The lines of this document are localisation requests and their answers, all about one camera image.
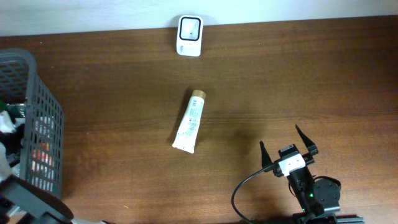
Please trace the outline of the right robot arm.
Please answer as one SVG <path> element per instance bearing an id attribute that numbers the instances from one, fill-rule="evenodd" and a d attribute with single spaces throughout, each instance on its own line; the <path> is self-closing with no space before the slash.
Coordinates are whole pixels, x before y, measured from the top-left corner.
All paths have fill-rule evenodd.
<path id="1" fill-rule="evenodd" d="M 341 182 L 331 177 L 311 174 L 308 166 L 318 154 L 316 144 L 298 126 L 295 127 L 308 152 L 302 155 L 291 144 L 278 151 L 280 159 L 271 161 L 263 142 L 260 142 L 262 168 L 273 171 L 276 177 L 286 177 L 289 190 L 298 200 L 302 213 L 296 213 L 280 223 L 336 223 L 335 213 L 340 211 Z"/>

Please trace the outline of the white cream tube gold cap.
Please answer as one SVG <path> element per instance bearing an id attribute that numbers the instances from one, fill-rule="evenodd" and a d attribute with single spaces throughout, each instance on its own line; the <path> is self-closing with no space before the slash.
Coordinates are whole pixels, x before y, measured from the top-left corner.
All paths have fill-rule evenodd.
<path id="1" fill-rule="evenodd" d="M 206 93 L 204 91 L 193 91 L 180 126 L 178 127 L 172 147 L 191 154 L 195 152 L 195 144 L 205 105 L 205 98 Z"/>

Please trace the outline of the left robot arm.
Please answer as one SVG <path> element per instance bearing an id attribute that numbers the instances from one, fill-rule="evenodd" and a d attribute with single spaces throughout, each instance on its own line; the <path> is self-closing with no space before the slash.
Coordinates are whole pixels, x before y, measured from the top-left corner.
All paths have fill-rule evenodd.
<path id="1" fill-rule="evenodd" d="M 9 223 L 12 214 L 25 211 L 19 223 L 106 224 L 74 217 L 72 211 L 57 197 L 10 175 L 1 181 L 1 223 Z"/>

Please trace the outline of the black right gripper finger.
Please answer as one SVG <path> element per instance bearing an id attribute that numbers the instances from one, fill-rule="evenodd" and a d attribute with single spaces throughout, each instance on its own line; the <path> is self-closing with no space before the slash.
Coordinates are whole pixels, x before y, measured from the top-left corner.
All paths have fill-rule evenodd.
<path id="1" fill-rule="evenodd" d="M 271 158 L 265 148 L 264 142 L 260 141 L 260 148 L 261 148 L 261 163 L 262 163 L 262 168 L 268 168 L 273 165 L 273 162 L 271 161 Z"/>
<path id="2" fill-rule="evenodd" d="M 317 148 L 316 144 L 302 132 L 302 130 L 299 128 L 298 125 L 295 125 L 295 128 L 296 128 L 299 136 L 301 137 L 305 147 L 307 148 L 308 152 L 312 156 L 318 154 L 318 148 Z"/>

